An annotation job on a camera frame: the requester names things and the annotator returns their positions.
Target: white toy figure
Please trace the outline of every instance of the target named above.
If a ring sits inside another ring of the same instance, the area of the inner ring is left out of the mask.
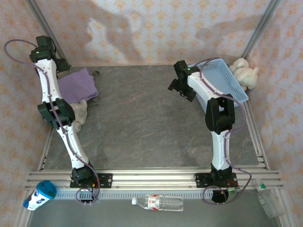
[[[75,112],[75,130],[79,132],[87,117],[87,103],[85,100],[81,100],[79,103],[72,103],[71,107]]]
[[[234,73],[238,68],[241,67],[249,68],[249,66],[250,65],[248,64],[247,60],[245,60],[244,58],[239,58],[229,67],[229,69],[232,71],[232,73]]]
[[[244,91],[254,89],[258,82],[259,68],[251,69],[249,66],[247,60],[239,58],[229,67]]]
[[[244,91],[246,89],[254,89],[258,82],[258,72],[259,68],[255,67],[251,68],[239,68],[234,72],[234,76],[243,88]]]

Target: clear plastic container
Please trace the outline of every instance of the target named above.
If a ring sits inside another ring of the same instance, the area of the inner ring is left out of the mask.
[[[254,184],[258,191],[258,199],[268,216],[268,218],[276,218],[278,216],[284,215],[278,200],[275,195],[263,184],[262,180],[254,180]]]
[[[133,197],[133,205],[138,205],[146,210],[183,211],[183,198],[165,195],[145,195]]]

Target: gray mat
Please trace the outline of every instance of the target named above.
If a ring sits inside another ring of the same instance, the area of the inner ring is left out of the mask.
[[[279,227],[263,211],[257,192],[247,190],[235,202],[212,206],[184,200],[183,212],[144,210],[131,200],[106,200],[91,207],[76,201],[49,201],[33,211],[28,227]]]
[[[73,67],[70,72],[81,68]],[[78,133],[83,150],[95,168],[200,166],[210,167],[212,136],[204,112],[167,88],[175,79],[171,65],[90,67],[99,97],[89,103],[86,123]],[[241,110],[236,108],[241,125]],[[231,161],[258,163],[246,127],[230,139]],[[45,169],[70,169],[64,143],[55,132]]]

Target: purple towel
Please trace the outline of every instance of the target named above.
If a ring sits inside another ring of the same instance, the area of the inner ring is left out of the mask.
[[[99,95],[95,81],[87,68],[74,72],[58,81],[62,98],[68,103],[78,103],[82,99],[89,101]]]

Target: orange floral wallpaper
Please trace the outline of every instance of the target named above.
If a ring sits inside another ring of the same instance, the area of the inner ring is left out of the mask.
[[[72,65],[195,63],[244,51],[270,0],[37,0]]]
[[[49,127],[37,110],[42,91],[36,72],[12,62],[3,50],[9,39],[36,42],[43,35],[25,1],[1,1],[0,34],[0,226],[10,227],[28,172],[37,170]],[[13,56],[30,62],[32,46],[9,45]]]
[[[249,57],[260,67],[253,112],[271,167],[283,171],[297,226],[303,223],[302,15],[303,1],[281,1]]]

